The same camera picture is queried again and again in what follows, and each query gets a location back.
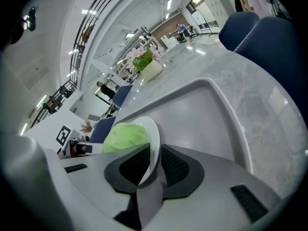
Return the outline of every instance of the white bowl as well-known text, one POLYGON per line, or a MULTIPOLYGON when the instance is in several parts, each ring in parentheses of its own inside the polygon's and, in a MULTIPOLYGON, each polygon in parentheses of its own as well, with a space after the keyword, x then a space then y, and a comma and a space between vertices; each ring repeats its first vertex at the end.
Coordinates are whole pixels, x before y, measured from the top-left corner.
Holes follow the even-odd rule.
POLYGON ((160 150, 160 137, 156 123, 147 116, 139 117, 131 123, 144 127, 151 148, 150 165, 139 183, 139 185, 141 185, 149 178, 157 164, 160 150))

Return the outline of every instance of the window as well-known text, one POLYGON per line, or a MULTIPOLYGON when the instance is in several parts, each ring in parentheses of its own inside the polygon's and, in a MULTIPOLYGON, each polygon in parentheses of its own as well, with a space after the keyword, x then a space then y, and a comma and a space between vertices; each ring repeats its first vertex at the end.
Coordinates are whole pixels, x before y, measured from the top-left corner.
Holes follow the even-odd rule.
POLYGON ((196 11, 196 7, 200 5, 204 0, 191 0, 191 2, 186 6, 190 13, 196 11))

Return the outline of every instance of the black slot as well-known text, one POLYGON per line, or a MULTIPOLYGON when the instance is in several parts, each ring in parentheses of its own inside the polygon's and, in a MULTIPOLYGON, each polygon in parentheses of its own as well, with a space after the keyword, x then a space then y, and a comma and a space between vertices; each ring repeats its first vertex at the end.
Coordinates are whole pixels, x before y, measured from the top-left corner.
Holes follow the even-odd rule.
POLYGON ((85 165, 85 164, 77 164, 77 165, 74 165, 74 166, 65 167, 64 169, 66 170, 67 173, 72 173, 74 171, 81 170, 81 169, 87 168, 87 167, 88 166, 85 165))
POLYGON ((268 212, 246 186, 238 185, 231 187, 230 190, 252 222, 259 220, 268 212))

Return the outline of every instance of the small plant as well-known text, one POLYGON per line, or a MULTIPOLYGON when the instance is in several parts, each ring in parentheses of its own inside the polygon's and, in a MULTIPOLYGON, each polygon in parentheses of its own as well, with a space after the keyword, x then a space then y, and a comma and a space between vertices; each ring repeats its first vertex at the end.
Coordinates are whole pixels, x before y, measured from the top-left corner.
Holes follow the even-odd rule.
POLYGON ((89 121, 86 121, 86 124, 85 125, 81 125, 81 132, 87 134, 87 133, 90 133, 92 131, 92 126, 90 124, 89 121))
POLYGON ((152 60, 157 60, 162 55, 162 52, 157 51, 155 46, 145 48, 133 48, 127 55, 126 60, 129 66, 129 70, 136 70, 140 72, 147 65, 151 63, 152 60))

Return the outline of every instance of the desk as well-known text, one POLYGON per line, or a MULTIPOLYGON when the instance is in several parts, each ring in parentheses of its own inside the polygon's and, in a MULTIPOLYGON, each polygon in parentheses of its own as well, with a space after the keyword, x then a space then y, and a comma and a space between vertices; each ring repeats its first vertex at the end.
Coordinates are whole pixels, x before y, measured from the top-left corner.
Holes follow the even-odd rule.
MULTIPOLYGON (((254 175, 281 198, 295 190, 307 161, 307 128, 293 100, 272 76, 250 60, 217 45, 180 44, 160 63, 163 71, 155 79, 142 85, 142 78, 137 79, 115 123, 198 77, 211 78, 239 118, 254 175), (206 54, 197 53, 197 49, 206 54)), ((191 139, 198 138, 192 134, 191 139)), ((176 145, 186 147, 185 143, 176 145)))

